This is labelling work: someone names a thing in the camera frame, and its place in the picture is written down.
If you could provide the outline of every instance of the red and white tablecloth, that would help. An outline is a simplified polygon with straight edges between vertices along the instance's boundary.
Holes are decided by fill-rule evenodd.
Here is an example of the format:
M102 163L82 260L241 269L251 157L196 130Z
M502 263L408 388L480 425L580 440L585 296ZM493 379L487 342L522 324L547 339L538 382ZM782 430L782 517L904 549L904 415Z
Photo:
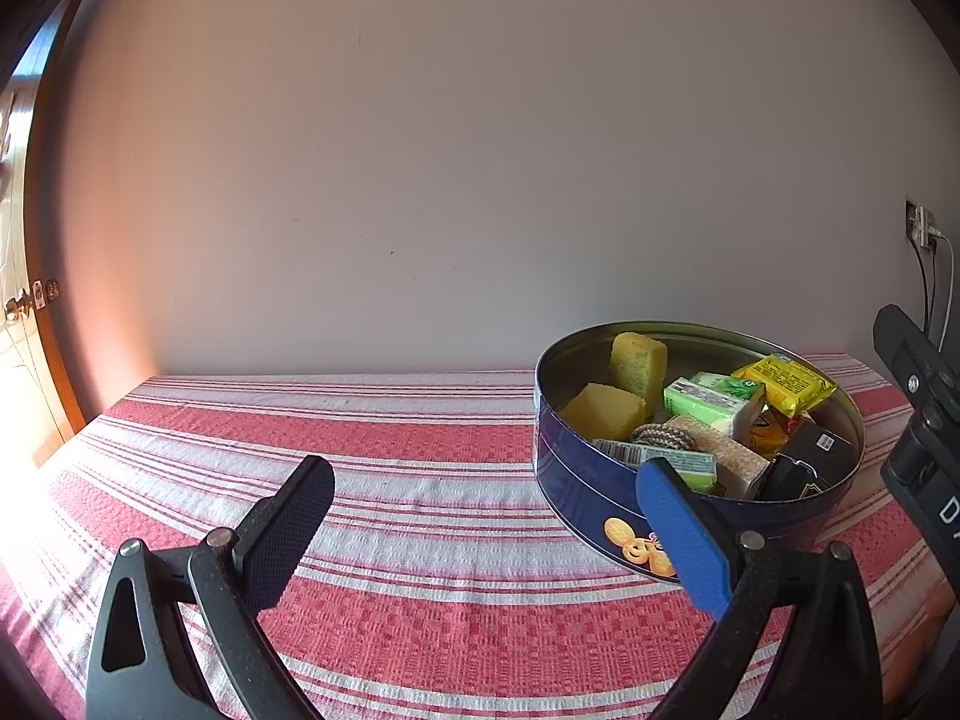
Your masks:
M856 553L889 661L943 579L878 475L909 408L851 357L810 359L866 421L863 469L821 541ZM533 478L532 425L529 371L151 379L3 484L0 625L64 715L81 717L120 542L180 546L234 525L322 453L336 498L260 621L326 717L650 712L709 620L563 528ZM221 709L243 716L200 615L184 617ZM783 622L729 714L750 706Z

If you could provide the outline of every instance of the door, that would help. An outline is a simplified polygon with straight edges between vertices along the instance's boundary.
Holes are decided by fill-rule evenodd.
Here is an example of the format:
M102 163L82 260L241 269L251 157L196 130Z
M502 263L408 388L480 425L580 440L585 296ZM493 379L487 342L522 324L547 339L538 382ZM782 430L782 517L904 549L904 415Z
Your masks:
M64 0L0 93L0 467L7 478L43 464L83 421L66 379L57 382L51 372L53 367L62 373L62 362L54 338L43 332L47 317L38 315L45 310L47 286L37 273L37 258L28 269L29 220L37 215L27 214L24 223L30 199L27 154L40 129L41 81L75 10L74 0ZM36 291L31 276L38 282ZM48 357L55 361L52 367Z

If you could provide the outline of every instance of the blue gripper pad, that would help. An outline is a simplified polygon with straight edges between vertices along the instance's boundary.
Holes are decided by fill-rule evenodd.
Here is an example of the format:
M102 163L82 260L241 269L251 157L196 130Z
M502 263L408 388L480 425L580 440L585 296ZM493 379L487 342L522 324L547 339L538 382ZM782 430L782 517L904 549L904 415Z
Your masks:
M739 579L730 527L697 500L664 458L637 469L637 504L670 557L690 603L719 620Z

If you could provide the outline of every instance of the wall outlet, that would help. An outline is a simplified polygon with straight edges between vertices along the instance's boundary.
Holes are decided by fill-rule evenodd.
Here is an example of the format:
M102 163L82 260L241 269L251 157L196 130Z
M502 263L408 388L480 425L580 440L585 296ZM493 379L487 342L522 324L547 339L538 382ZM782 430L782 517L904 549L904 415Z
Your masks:
M918 248L930 249L930 227L933 225L933 214L923 205L917 205L913 200L906 199L906 237Z

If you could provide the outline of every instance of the white wall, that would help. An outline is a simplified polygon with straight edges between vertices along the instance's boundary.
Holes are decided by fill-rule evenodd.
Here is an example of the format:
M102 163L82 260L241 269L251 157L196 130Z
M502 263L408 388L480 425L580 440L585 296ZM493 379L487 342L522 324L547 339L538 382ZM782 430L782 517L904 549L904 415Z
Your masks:
M612 319L874 361L922 301L904 193L960 242L960 76L908 0L86 18L56 234L98 407L150 370L523 367ZM143 362L108 388L104 317Z

